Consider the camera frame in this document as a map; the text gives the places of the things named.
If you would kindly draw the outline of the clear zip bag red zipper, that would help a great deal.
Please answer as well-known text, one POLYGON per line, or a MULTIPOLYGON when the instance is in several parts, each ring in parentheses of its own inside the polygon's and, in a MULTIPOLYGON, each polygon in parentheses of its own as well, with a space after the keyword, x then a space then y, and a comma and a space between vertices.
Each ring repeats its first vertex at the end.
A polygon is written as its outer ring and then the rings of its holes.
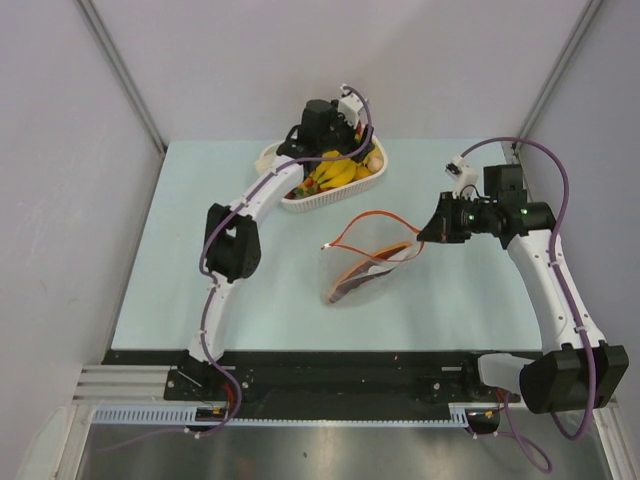
POLYGON ((328 306, 366 303, 389 278, 417 258, 424 243, 420 229, 386 210, 355 216, 320 249, 320 298, 328 306))

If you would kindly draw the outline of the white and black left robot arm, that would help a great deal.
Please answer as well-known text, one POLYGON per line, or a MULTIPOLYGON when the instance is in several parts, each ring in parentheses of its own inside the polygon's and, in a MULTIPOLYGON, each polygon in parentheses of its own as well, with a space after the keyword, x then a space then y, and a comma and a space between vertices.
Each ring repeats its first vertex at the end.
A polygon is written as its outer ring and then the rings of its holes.
POLYGON ((192 359, 211 364, 222 357, 232 300, 261 260, 260 223, 303 183, 324 153, 336 150, 340 159, 361 155, 372 136, 371 125, 365 123, 363 138, 358 138, 360 115, 368 113, 366 101, 353 90, 331 101, 308 101, 300 123, 249 190, 228 205, 209 208, 199 270, 210 279, 210 287, 198 332, 188 348, 192 359))

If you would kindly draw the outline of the green white celery stalk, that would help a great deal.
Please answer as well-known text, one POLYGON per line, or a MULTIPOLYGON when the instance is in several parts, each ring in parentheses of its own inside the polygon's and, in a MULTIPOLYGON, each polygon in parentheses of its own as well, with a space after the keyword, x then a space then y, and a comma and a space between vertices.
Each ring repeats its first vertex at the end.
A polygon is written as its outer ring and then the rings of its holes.
POLYGON ((259 175, 264 174, 266 171, 268 171, 271 168, 273 161, 274 161, 273 153, 267 153, 267 154, 261 155, 254 163, 256 172, 259 175))

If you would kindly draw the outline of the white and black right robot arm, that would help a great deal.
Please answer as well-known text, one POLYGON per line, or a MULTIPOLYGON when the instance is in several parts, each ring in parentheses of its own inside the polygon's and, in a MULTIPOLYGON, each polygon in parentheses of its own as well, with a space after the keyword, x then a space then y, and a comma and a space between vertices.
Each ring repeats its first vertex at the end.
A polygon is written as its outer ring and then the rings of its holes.
POLYGON ((500 241, 516 265, 538 321, 542 355, 483 354, 461 376, 463 393, 484 401, 497 388, 523 398, 535 414, 606 406, 629 366, 623 346, 607 342, 581 300, 561 252, 551 208, 531 202, 518 165, 477 173, 463 159, 446 165, 452 190, 439 195, 420 242, 462 244, 474 234, 500 241))

